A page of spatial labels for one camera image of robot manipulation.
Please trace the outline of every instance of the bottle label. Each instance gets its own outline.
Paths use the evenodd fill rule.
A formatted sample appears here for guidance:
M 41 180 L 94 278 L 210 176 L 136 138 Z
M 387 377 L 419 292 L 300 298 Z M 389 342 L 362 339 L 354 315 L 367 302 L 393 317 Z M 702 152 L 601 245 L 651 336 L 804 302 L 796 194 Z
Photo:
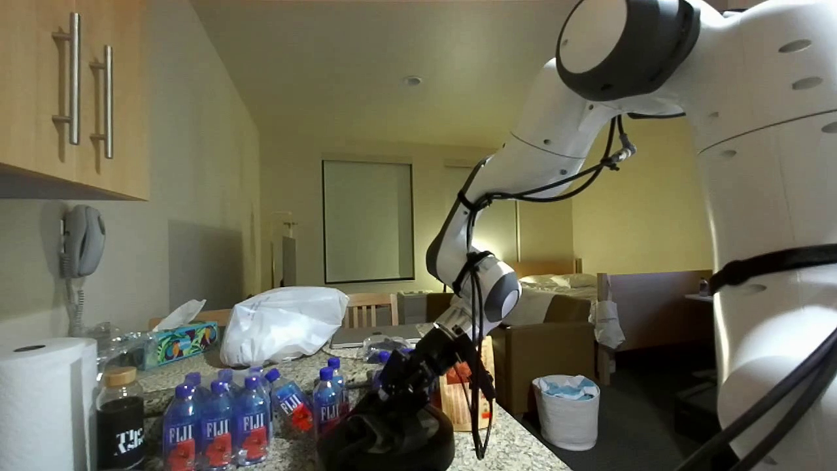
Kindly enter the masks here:
M 98 414 L 100 469 L 132 469 L 143 461 L 141 398 L 106 402 Z
M 283 411 L 283 415 L 290 422 L 290 430 L 294 432 L 312 432 L 315 430 L 315 418 L 312 418 L 312 411 L 308 405 L 298 398 L 298 390 L 295 388 L 283 388 L 277 393 L 277 405 Z
M 239 430 L 239 449 L 244 449 L 246 461 L 263 461 L 270 444 L 268 414 L 239 415 Z
M 341 423 L 341 394 L 315 398 L 316 432 L 324 435 Z
M 162 444 L 166 444 L 168 471 L 193 471 L 196 466 L 193 427 L 192 423 L 166 427 L 162 439 L 166 439 Z
M 204 422 L 201 432 L 208 466 L 229 466 L 232 461 L 230 418 Z

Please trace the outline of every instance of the chair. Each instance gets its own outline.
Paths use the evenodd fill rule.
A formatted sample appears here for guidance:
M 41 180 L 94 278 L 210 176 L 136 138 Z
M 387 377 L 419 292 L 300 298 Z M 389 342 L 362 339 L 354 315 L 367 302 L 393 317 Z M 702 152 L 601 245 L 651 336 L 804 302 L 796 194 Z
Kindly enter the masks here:
M 399 292 L 349 292 L 349 312 L 344 328 L 380 325 L 399 325 Z

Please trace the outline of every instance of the ceiling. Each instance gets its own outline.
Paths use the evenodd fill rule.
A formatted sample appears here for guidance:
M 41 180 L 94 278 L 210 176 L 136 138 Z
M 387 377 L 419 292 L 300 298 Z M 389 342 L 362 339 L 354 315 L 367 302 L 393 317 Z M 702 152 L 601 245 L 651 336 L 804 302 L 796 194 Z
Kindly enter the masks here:
M 575 0 L 192 0 L 263 134 L 499 147 Z

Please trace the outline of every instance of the white plastic bag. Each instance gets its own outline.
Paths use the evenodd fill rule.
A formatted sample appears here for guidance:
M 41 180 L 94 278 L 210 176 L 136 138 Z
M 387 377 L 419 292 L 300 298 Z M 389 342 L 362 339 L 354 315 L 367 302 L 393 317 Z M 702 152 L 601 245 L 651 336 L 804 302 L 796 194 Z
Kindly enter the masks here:
M 620 325 L 620 308 L 616 302 L 593 302 L 589 319 L 593 325 L 593 337 L 599 345 L 606 345 L 616 350 L 617 345 L 626 342 L 626 332 Z
M 316 353 L 344 325 L 349 295 L 336 287 L 276 287 L 232 307 L 219 359 L 263 367 Z

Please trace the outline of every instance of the wall telephone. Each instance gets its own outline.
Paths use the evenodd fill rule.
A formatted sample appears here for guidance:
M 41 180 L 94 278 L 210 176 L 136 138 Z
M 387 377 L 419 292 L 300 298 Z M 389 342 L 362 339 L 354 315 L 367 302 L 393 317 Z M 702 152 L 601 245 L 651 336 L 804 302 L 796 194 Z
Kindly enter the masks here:
M 106 252 L 106 220 L 94 206 L 73 206 L 62 214 L 61 275 L 87 278 Z

